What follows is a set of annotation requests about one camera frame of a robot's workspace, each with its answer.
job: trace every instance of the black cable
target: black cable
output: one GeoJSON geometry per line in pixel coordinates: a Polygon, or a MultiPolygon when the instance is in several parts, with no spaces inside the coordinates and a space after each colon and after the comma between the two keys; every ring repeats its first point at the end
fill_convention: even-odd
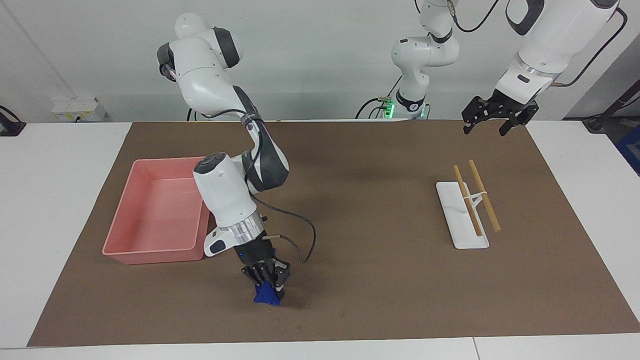
{"type": "Polygon", "coordinates": [[[480,22],[480,24],[478,24],[473,29],[464,29],[464,28],[462,28],[462,26],[460,26],[460,24],[458,23],[458,16],[456,16],[456,8],[454,7],[453,2],[451,2],[451,0],[447,0],[447,4],[449,5],[449,9],[450,9],[450,12],[451,12],[451,17],[453,18],[453,23],[455,23],[455,25],[458,27],[458,29],[460,29],[460,31],[462,31],[464,33],[473,33],[475,30],[478,30],[484,24],[484,22],[489,18],[489,15],[491,15],[491,13],[493,12],[493,9],[495,9],[495,6],[498,5],[499,1],[500,0],[495,0],[493,2],[493,5],[491,5],[491,8],[489,9],[489,12],[486,13],[484,18],[480,22]]]}
{"type": "MultiPolygon", "coordinates": [[[[400,75],[398,77],[398,80],[396,80],[396,83],[394,84],[394,86],[391,87],[391,90],[389,90],[389,93],[387,94],[387,97],[390,97],[391,93],[394,92],[394,89],[396,88],[396,86],[400,82],[400,79],[402,79],[402,75],[400,75]]],[[[376,113],[376,118],[378,117],[378,115],[380,115],[380,109],[378,109],[378,112],[376,113]]]]}
{"type": "MultiPolygon", "coordinates": [[[[269,205],[269,204],[267,204],[266,202],[264,202],[264,201],[262,201],[262,200],[258,199],[257,197],[255,197],[255,196],[254,196],[254,194],[252,194],[252,193],[249,193],[249,195],[251,195],[251,198],[252,198],[253,200],[255,200],[255,201],[257,201],[257,202],[261,203],[262,205],[266,206],[267,208],[269,208],[269,209],[271,209],[271,210],[275,210],[275,211],[277,211],[277,212],[279,212],[279,213],[283,213],[283,214],[286,214],[286,215],[291,215],[292,217],[296,217],[296,218],[298,218],[298,219],[300,219],[300,220],[305,221],[306,223],[308,223],[308,224],[309,224],[309,226],[311,226],[311,230],[313,230],[313,232],[314,232],[314,239],[311,241],[311,248],[309,249],[309,253],[307,254],[307,257],[306,257],[304,260],[302,260],[302,258],[300,259],[300,260],[302,261],[302,263],[303,263],[303,264],[306,264],[306,263],[307,263],[307,261],[309,261],[309,259],[311,258],[311,255],[314,253],[314,249],[315,249],[315,247],[316,247],[317,233],[316,233],[316,226],[314,225],[314,223],[313,223],[313,222],[311,222],[311,220],[309,220],[309,219],[305,218],[304,216],[302,216],[302,215],[300,215],[300,214],[296,214],[296,213],[293,213],[293,212],[291,212],[291,211],[287,211],[287,210],[284,210],[284,209],[277,208],[277,207],[275,207],[275,206],[273,206],[273,205],[269,205]]],[[[286,238],[286,237],[285,237],[285,236],[283,236],[283,235],[279,235],[279,236],[280,236],[280,237],[282,237],[282,238],[283,238],[283,239],[285,239],[285,240],[287,240],[287,239],[288,239],[288,238],[286,238]]]]}
{"type": "Polygon", "coordinates": [[[385,108],[384,106],[378,106],[377,108],[373,108],[373,110],[371,110],[371,112],[369,113],[369,117],[367,119],[371,119],[371,115],[373,115],[374,111],[377,110],[378,113],[380,113],[380,110],[384,110],[384,108],[385,108]]]}
{"type": "Polygon", "coordinates": [[[360,116],[360,113],[362,112],[362,110],[364,110],[364,108],[369,105],[370,103],[374,102],[374,101],[379,101],[377,97],[374,97],[373,99],[367,100],[367,102],[364,103],[364,105],[362,105],[362,107],[360,108],[360,110],[358,110],[358,113],[356,114],[356,117],[354,119],[357,119],[360,116]]]}
{"type": "Polygon", "coordinates": [[[302,255],[302,250],[300,250],[300,247],[298,246],[298,244],[296,244],[293,240],[291,240],[290,238],[284,236],[283,234],[278,234],[279,237],[287,240],[288,243],[290,243],[291,245],[293,245],[293,247],[296,249],[296,252],[298,253],[298,257],[300,258],[300,262],[301,263],[305,263],[305,257],[302,255]]]}
{"type": "Polygon", "coordinates": [[[249,169],[255,165],[255,162],[258,160],[258,156],[260,155],[261,150],[262,150],[262,131],[258,131],[258,151],[255,152],[255,156],[249,163],[249,166],[244,170],[244,183],[246,184],[247,188],[249,187],[249,183],[247,183],[247,180],[249,179],[249,169]]]}
{"type": "Polygon", "coordinates": [[[24,121],[20,120],[20,118],[18,118],[18,116],[16,116],[16,114],[14,114],[13,111],[5,108],[4,106],[0,105],[0,109],[4,110],[4,112],[6,112],[7,114],[11,115],[15,120],[18,120],[18,122],[24,122],[24,121]]]}
{"type": "Polygon", "coordinates": [[[243,114],[246,115],[246,111],[238,110],[238,109],[229,109],[229,110],[221,111],[221,112],[219,112],[219,113],[217,113],[215,115],[205,115],[203,113],[200,113],[200,114],[202,116],[204,116],[205,118],[207,118],[207,119],[213,119],[214,117],[219,117],[221,115],[228,114],[228,113],[243,113],[243,114]]]}
{"type": "Polygon", "coordinates": [[[582,75],[585,73],[585,71],[587,71],[589,66],[591,66],[591,63],[593,63],[596,60],[598,55],[600,55],[600,53],[618,36],[618,34],[620,34],[622,32],[622,30],[627,25],[627,21],[628,21],[627,13],[625,13],[624,10],[622,10],[621,8],[617,8],[616,12],[622,16],[622,24],[620,25],[620,28],[618,28],[618,30],[607,40],[607,42],[604,43],[604,45],[600,48],[600,50],[598,50],[595,53],[595,55],[593,55],[591,60],[589,60],[587,65],[584,66],[582,71],[580,71],[580,74],[578,74],[578,76],[576,76],[575,79],[573,79],[572,82],[570,82],[568,84],[554,83],[554,84],[552,84],[552,86],[558,87],[558,88],[566,88],[566,87],[569,87],[569,86],[572,86],[573,84],[575,84],[575,82],[578,81],[582,77],[582,75]]]}
{"type": "MultiPolygon", "coordinates": [[[[249,170],[252,166],[254,166],[254,164],[255,164],[256,160],[258,160],[258,156],[260,155],[260,151],[261,151],[261,150],[262,150],[262,131],[259,131],[259,132],[258,132],[258,151],[256,151],[255,156],[254,156],[254,157],[253,157],[253,159],[251,160],[251,163],[249,164],[249,166],[248,166],[248,167],[245,169],[245,171],[244,171],[244,182],[246,183],[246,185],[247,185],[247,186],[249,186],[249,183],[247,183],[247,180],[248,180],[248,178],[249,178],[249,172],[248,172],[248,170],[249,170]]],[[[306,264],[306,263],[307,263],[307,261],[309,261],[309,259],[311,258],[311,255],[313,254],[314,248],[316,247],[317,233],[316,233],[316,227],[315,227],[314,223],[313,223],[313,222],[311,222],[311,220],[309,220],[309,219],[305,218],[305,217],[304,217],[304,216],[302,216],[302,215],[299,215],[299,214],[293,213],[293,212],[291,212],[291,211],[287,211],[287,210],[284,210],[284,209],[280,209],[280,208],[277,208],[277,207],[275,207],[275,206],[273,206],[273,205],[267,204],[266,202],[264,202],[264,201],[262,201],[262,200],[258,199],[257,197],[255,197],[255,195],[254,195],[254,194],[252,194],[252,193],[251,193],[251,191],[249,191],[249,196],[250,196],[254,201],[257,201],[257,202],[261,203],[262,205],[266,206],[266,207],[267,207],[267,208],[269,208],[269,209],[272,209],[272,210],[278,211],[278,212],[280,212],[280,213],[283,213],[283,214],[286,214],[286,215],[291,215],[291,216],[293,216],[293,217],[296,217],[296,218],[299,218],[299,219],[301,219],[301,220],[304,220],[304,221],[306,221],[306,222],[311,226],[311,229],[312,229],[312,230],[313,230],[313,232],[314,232],[314,239],[311,241],[311,249],[309,249],[309,253],[307,254],[307,257],[306,257],[306,258],[304,258],[304,259],[303,259],[303,257],[302,257],[302,251],[300,251],[300,248],[298,247],[298,245],[297,245],[293,240],[291,240],[290,238],[288,238],[288,237],[286,237],[286,236],[284,236],[284,235],[282,235],[282,234],[279,234],[279,237],[281,237],[281,238],[283,238],[283,239],[287,240],[291,245],[293,245],[293,246],[296,248],[296,250],[298,251],[298,256],[300,257],[300,261],[301,261],[303,264],[306,264]]]]}
{"type": "Polygon", "coordinates": [[[424,120],[429,120],[429,114],[431,114],[431,104],[427,104],[425,106],[429,106],[429,111],[427,112],[427,117],[424,120]]]}
{"type": "MultiPolygon", "coordinates": [[[[620,106],[620,109],[618,109],[617,111],[620,111],[620,110],[622,110],[622,109],[626,108],[627,106],[630,106],[630,105],[631,105],[631,104],[633,104],[634,102],[638,101],[638,99],[640,99],[640,96],[638,96],[638,97],[636,97],[635,99],[633,99],[633,100],[629,101],[628,103],[624,104],[623,106],[620,106]]],[[[594,115],[591,115],[591,116],[585,117],[585,118],[583,118],[583,119],[593,119],[593,118],[595,118],[595,117],[599,117],[599,116],[600,116],[600,115],[602,115],[602,114],[604,114],[604,113],[594,114],[594,115]]]]}

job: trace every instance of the white stand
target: white stand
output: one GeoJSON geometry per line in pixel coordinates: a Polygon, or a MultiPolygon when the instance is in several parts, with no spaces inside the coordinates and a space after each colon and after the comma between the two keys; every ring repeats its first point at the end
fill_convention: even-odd
{"type": "MultiPolygon", "coordinates": [[[[467,193],[469,193],[469,188],[466,183],[465,188],[467,189],[467,193]]],[[[476,211],[476,206],[482,201],[482,194],[486,192],[479,192],[468,197],[471,200],[474,210],[473,216],[476,217],[482,232],[482,236],[477,236],[458,183],[455,181],[440,182],[436,184],[436,189],[438,190],[442,210],[444,210],[444,217],[447,219],[449,232],[451,233],[453,245],[456,249],[488,248],[489,240],[486,238],[484,227],[476,211]]]]}

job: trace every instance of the white table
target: white table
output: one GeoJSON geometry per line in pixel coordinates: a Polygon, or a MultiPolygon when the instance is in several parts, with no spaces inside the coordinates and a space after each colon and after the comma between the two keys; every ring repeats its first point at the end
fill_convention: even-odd
{"type": "MultiPolygon", "coordinates": [[[[640,359],[640,334],[25,349],[130,126],[30,124],[0,138],[0,359],[640,359]]],[[[640,318],[640,178],[582,124],[527,127],[640,318]]]]}

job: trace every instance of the wooden stick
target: wooden stick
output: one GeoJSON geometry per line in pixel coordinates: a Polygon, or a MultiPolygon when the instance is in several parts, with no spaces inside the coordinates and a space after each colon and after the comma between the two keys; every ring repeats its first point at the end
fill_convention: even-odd
{"type": "MultiPolygon", "coordinates": [[[[480,189],[481,192],[485,192],[484,184],[482,183],[482,179],[480,179],[480,174],[478,173],[478,169],[476,168],[476,163],[473,160],[469,160],[469,166],[471,167],[471,172],[474,173],[474,178],[476,179],[476,185],[480,189]]],[[[491,201],[489,200],[489,195],[485,192],[482,194],[482,199],[484,202],[484,208],[486,209],[487,214],[489,214],[489,219],[491,219],[491,225],[493,225],[494,231],[500,231],[502,228],[500,227],[500,223],[498,223],[498,218],[495,216],[495,211],[493,210],[493,206],[491,205],[491,201]]]]}
{"type": "Polygon", "coordinates": [[[471,223],[474,225],[474,229],[476,230],[476,236],[482,236],[482,230],[480,230],[480,224],[478,224],[476,212],[474,211],[474,207],[471,205],[471,200],[468,198],[469,192],[467,191],[467,188],[465,188],[465,183],[462,181],[460,168],[458,168],[457,165],[453,165],[453,172],[456,174],[458,186],[460,187],[460,192],[462,193],[462,197],[465,200],[465,205],[467,207],[467,211],[469,212],[469,217],[471,218],[471,223]]]}

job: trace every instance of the green light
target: green light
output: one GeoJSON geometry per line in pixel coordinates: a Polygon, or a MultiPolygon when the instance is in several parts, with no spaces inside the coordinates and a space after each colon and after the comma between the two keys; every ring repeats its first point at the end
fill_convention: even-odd
{"type": "Polygon", "coordinates": [[[396,108],[396,104],[389,102],[388,108],[385,110],[385,117],[387,119],[391,119],[394,116],[394,110],[396,108]]]}

